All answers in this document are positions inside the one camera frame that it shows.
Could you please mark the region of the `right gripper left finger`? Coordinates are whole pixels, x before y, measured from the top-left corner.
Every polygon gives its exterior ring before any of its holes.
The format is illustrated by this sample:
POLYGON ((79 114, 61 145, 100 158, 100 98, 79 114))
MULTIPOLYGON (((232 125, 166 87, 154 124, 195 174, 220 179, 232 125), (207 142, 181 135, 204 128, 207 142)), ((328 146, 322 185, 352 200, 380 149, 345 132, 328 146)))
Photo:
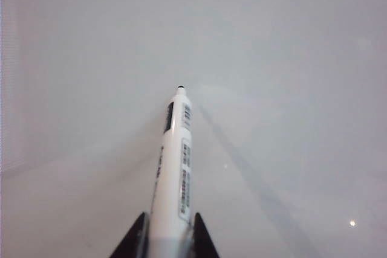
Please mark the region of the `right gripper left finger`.
POLYGON ((149 241, 148 233, 149 213, 143 211, 109 257, 146 257, 149 241))

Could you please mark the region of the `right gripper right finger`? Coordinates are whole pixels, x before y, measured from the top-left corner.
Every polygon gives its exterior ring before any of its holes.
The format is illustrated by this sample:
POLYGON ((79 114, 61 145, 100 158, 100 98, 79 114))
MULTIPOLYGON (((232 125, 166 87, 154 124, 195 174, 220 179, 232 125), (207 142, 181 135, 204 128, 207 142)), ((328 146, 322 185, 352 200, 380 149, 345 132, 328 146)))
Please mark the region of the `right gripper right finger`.
POLYGON ((194 214, 189 238, 187 257, 221 257, 200 212, 194 214))

